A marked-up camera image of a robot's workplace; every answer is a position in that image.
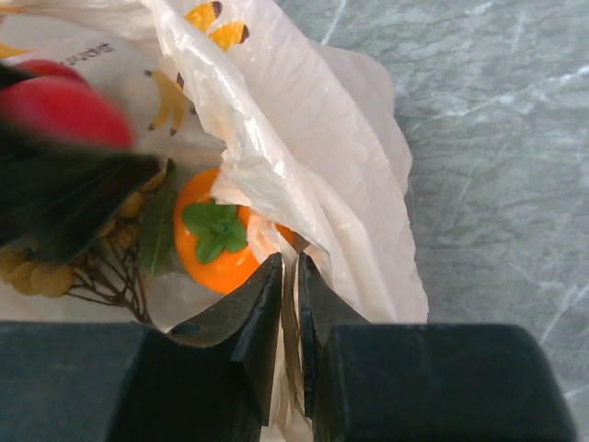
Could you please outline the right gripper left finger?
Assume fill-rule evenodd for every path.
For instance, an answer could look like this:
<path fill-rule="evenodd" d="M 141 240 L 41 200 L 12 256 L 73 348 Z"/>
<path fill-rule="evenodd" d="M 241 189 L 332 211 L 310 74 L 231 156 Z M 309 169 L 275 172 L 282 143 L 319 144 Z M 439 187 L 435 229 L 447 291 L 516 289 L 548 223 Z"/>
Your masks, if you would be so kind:
<path fill-rule="evenodd" d="M 283 260 L 169 332 L 1 325 L 5 441 L 257 441 L 270 420 Z"/>

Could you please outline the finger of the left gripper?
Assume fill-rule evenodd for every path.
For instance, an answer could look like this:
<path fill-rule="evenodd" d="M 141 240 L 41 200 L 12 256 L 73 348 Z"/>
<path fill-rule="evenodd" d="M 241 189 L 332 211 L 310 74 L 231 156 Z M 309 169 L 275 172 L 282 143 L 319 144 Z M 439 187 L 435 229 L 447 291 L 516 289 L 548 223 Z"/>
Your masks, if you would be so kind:
<path fill-rule="evenodd" d="M 1 66 L 1 90 L 31 79 Z M 1 242 L 29 238 L 71 261 L 124 200 L 160 170 L 158 157 L 40 134 L 1 115 Z"/>

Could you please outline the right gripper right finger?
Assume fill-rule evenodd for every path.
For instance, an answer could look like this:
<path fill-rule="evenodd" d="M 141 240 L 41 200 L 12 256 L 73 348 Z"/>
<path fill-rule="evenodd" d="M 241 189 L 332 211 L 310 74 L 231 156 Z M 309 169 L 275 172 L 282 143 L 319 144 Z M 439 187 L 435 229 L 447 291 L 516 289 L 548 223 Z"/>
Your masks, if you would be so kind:
<path fill-rule="evenodd" d="M 316 441 L 573 441 L 535 338 L 512 324 L 372 323 L 297 263 L 304 410 Z"/>

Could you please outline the brown longan bunch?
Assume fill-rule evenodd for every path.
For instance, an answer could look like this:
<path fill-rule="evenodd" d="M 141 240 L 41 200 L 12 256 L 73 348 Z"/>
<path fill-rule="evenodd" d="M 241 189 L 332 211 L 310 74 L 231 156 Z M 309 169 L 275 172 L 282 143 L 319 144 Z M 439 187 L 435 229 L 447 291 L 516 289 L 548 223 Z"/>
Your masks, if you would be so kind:
<path fill-rule="evenodd" d="M 146 271 L 140 236 L 147 212 L 175 165 L 165 166 L 132 193 L 89 245 L 60 265 L 43 260 L 32 247 L 1 248 L 1 283 L 25 297 L 70 296 L 101 306 L 124 308 L 140 323 L 153 323 L 147 306 Z"/>

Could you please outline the red apple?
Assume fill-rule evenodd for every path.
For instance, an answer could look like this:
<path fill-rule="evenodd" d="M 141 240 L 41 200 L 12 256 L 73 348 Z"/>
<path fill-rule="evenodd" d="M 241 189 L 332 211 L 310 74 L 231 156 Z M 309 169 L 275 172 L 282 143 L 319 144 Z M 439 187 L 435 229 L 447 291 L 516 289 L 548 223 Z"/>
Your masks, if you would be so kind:
<path fill-rule="evenodd" d="M 1 115 L 9 121 L 40 134 L 133 149 L 127 117 L 76 70 L 45 59 L 15 67 L 33 77 L 1 90 Z"/>

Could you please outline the orange persimmon with green calyx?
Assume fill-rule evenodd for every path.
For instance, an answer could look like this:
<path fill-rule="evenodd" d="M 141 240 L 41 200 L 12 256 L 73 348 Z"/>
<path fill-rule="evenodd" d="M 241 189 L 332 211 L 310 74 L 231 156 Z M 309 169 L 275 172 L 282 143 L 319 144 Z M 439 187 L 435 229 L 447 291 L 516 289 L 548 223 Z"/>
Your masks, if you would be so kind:
<path fill-rule="evenodd" d="M 251 210 L 219 204 L 211 189 L 219 174 L 208 169 L 193 176 L 179 192 L 173 212 L 174 241 L 179 260 L 194 281 L 227 295 L 259 268 L 247 239 Z"/>

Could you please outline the translucent orange plastic bag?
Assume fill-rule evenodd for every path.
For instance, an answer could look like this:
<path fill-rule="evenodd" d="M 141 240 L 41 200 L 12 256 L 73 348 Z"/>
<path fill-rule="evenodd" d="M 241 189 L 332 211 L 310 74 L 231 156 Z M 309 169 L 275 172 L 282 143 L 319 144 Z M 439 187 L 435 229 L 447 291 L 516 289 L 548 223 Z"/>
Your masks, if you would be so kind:
<path fill-rule="evenodd" d="M 223 138 L 219 194 L 230 202 L 245 202 L 300 233 L 329 255 L 341 258 L 335 232 L 320 213 L 320 201 L 305 184 L 306 172 L 295 161 L 283 139 L 260 111 L 239 66 L 181 17 L 168 1 L 75 3 L 78 21 L 93 21 L 105 30 L 135 40 L 152 33 L 180 72 L 187 76 L 206 131 Z M 340 297 L 366 320 L 385 303 L 384 280 L 372 263 L 353 279 L 353 291 Z"/>

